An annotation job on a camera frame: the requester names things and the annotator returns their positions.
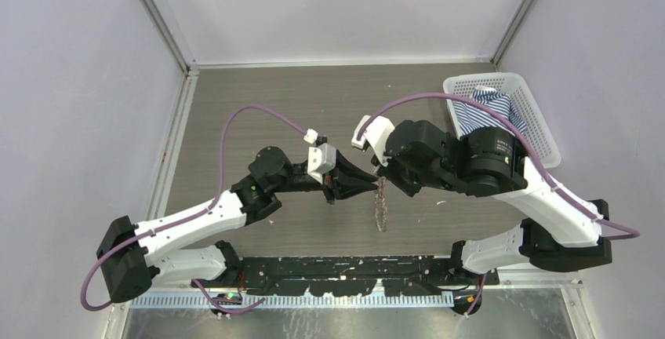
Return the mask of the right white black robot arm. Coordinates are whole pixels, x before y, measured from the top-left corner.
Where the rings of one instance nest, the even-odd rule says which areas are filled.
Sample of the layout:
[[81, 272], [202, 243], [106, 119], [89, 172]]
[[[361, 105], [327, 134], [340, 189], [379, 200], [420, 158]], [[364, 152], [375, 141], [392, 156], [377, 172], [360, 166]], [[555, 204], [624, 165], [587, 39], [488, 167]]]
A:
[[539, 174], [523, 144], [506, 130], [482, 127], [456, 137], [434, 124], [378, 117], [360, 129], [356, 148], [371, 148], [381, 177], [408, 196], [423, 188], [490, 197], [521, 211], [512, 229], [452, 246], [448, 274], [458, 284], [495, 268], [528, 263], [549, 272], [574, 272], [612, 262], [601, 233], [604, 200], [564, 199]]

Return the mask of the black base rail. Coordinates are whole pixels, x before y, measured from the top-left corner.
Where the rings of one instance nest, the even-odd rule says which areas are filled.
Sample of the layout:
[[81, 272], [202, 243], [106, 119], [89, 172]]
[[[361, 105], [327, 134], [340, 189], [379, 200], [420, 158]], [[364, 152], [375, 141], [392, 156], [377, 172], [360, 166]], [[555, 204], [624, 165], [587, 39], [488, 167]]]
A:
[[229, 242], [215, 247], [225, 257], [220, 276], [208, 288], [236, 288], [254, 296], [365, 297], [382, 286], [389, 297], [433, 296], [472, 290], [483, 278], [454, 268], [447, 257], [239, 257]]

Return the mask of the white plastic basket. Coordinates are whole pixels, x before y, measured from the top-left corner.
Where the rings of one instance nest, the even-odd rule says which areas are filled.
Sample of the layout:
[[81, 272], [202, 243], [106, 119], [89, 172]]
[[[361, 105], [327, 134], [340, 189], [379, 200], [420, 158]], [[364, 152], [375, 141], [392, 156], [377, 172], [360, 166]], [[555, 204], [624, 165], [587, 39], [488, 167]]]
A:
[[445, 93], [457, 96], [472, 96], [477, 86], [493, 88], [511, 98], [515, 111], [526, 124], [526, 139], [533, 146], [543, 166], [552, 169], [560, 165], [561, 154], [547, 122], [534, 99], [526, 81], [518, 74], [491, 72], [457, 75], [442, 83]]

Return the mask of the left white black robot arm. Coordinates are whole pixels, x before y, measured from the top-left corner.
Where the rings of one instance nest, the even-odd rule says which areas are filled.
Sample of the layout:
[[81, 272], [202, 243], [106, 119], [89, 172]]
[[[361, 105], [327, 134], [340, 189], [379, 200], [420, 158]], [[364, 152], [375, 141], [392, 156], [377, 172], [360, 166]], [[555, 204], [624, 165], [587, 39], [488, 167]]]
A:
[[241, 268], [231, 246], [190, 246], [266, 219], [281, 208], [280, 193], [320, 191], [333, 204], [377, 188], [375, 176], [329, 144], [309, 148], [300, 163], [291, 162], [281, 148], [265, 147], [248, 170], [219, 197], [170, 217], [113, 220], [96, 251], [110, 301], [130, 301], [153, 286], [191, 279], [233, 286]]

